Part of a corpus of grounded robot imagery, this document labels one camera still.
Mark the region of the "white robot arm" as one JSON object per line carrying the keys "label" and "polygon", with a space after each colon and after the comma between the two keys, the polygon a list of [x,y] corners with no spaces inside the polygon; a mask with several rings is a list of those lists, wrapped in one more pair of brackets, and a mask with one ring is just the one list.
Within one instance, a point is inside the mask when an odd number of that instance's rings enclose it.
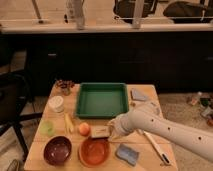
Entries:
{"label": "white robot arm", "polygon": [[213,133],[181,125],[159,116],[160,109],[152,101],[138,104],[110,120],[112,139],[143,130],[161,136],[213,162]]}

